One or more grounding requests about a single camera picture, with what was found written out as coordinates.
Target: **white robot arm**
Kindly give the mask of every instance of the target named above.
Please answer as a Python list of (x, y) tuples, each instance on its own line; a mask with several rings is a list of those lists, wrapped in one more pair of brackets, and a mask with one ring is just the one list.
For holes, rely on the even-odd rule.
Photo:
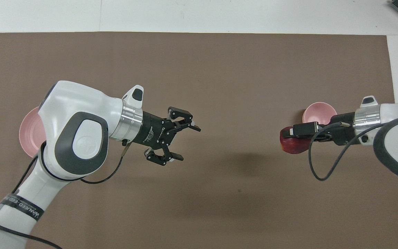
[[(182, 129), (200, 128), (182, 109), (169, 107), (168, 118), (142, 111), (143, 90), (136, 85), (119, 99), (69, 81), (59, 81), (50, 89), (38, 111), (46, 142), (32, 173), (0, 204), (0, 227), (12, 231), (0, 228), (0, 249), (25, 248), (27, 238), (14, 233), (29, 235), (60, 189), (98, 170), (106, 159), (109, 138), (124, 146), (131, 142), (149, 146), (145, 157), (160, 165), (183, 160), (168, 146)], [(154, 153), (160, 148), (161, 156)]]
[[(398, 103), (378, 104), (374, 96), (366, 96), (355, 112), (335, 115), (328, 125), (317, 122), (296, 124), (288, 131), (283, 130), (281, 141), (298, 139), (309, 144), (310, 166), (318, 180), (326, 180), (349, 145), (373, 146), (379, 161), (398, 176)], [(346, 145), (341, 155), (324, 178), (314, 172), (311, 164), (313, 141), (333, 141)]]

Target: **red apple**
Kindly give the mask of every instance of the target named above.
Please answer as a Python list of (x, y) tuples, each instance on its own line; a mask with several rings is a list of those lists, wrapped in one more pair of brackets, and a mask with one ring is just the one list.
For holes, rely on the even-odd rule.
[(288, 126), (281, 130), (281, 135), (279, 139), (281, 140), (282, 150), (289, 154), (299, 154), (308, 150), (308, 148), (310, 147), (311, 139), (299, 138), (299, 137), (289, 137), (289, 138), (282, 137), (283, 131), (287, 131), (291, 128), (292, 126)]

